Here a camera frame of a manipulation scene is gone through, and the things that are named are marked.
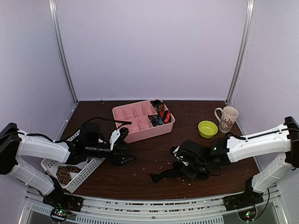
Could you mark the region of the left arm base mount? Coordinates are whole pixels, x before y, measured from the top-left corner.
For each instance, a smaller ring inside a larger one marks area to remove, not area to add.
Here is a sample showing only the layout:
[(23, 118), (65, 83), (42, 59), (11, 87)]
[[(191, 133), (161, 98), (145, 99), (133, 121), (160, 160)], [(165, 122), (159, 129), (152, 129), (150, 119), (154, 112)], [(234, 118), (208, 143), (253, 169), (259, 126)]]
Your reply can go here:
[(84, 199), (79, 196), (62, 195), (62, 196), (44, 196), (43, 203), (52, 206), (56, 209), (65, 211), (80, 212)]

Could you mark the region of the black necktie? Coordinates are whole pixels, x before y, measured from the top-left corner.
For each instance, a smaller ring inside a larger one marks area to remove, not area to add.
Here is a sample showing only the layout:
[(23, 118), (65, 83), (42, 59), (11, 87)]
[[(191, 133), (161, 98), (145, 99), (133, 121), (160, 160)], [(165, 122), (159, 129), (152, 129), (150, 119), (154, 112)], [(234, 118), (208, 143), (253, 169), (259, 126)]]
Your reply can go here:
[(183, 175), (182, 165), (183, 164), (181, 162), (174, 162), (172, 164), (173, 168), (165, 170), (160, 174), (150, 173), (149, 175), (154, 183), (158, 183), (162, 179), (180, 177)]

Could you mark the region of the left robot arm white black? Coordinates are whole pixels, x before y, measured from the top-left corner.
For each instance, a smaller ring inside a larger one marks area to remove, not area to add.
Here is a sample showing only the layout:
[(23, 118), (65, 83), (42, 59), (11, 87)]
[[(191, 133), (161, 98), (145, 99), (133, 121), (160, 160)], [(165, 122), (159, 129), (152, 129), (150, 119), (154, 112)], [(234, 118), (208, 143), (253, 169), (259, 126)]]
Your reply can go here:
[(122, 166), (136, 159), (126, 153), (131, 148), (125, 141), (129, 134), (126, 127), (115, 129), (109, 142), (103, 140), (98, 124), (83, 124), (78, 131), (79, 135), (73, 140), (54, 141), (43, 134), (21, 133), (15, 123), (9, 123), (0, 133), (1, 175), (17, 178), (37, 189), (57, 207), (63, 207), (67, 196), (58, 181), (31, 167), (22, 156), (50, 159), (67, 165), (77, 165), (89, 157), (105, 158), (114, 166)]

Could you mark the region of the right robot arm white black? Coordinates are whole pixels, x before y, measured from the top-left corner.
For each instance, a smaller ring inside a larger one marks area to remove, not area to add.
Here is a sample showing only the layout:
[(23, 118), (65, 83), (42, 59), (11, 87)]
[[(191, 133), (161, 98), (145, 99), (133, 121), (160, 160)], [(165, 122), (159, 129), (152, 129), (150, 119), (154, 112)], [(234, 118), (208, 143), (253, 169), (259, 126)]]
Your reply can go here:
[(240, 203), (249, 206), (257, 199), (257, 194), (265, 192), (289, 170), (298, 168), (299, 125), (293, 117), (286, 117), (285, 122), (275, 128), (214, 139), (208, 147), (186, 140), (171, 153), (183, 163), (185, 175), (191, 179), (243, 159), (277, 153), (267, 168), (249, 179), (249, 189), (240, 194)]

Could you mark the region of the white perforated plastic basket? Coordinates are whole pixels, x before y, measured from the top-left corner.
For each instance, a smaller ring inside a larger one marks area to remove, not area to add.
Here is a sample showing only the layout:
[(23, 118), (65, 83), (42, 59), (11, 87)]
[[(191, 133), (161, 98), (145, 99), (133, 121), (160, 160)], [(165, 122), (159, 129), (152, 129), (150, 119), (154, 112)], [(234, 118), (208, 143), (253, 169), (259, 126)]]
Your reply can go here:
[(44, 140), (41, 165), (63, 189), (73, 193), (105, 160), (104, 157), (92, 157), (84, 151), (85, 147), (104, 142), (100, 131), (83, 129), (60, 143)]

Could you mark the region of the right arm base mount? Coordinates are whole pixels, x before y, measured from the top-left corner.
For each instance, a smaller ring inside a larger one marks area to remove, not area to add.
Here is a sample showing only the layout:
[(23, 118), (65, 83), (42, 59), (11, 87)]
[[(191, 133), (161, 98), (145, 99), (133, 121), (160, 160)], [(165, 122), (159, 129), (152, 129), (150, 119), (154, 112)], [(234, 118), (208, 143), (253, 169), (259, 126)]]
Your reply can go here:
[(263, 194), (256, 192), (243, 192), (223, 198), (226, 211), (239, 210), (263, 202)]

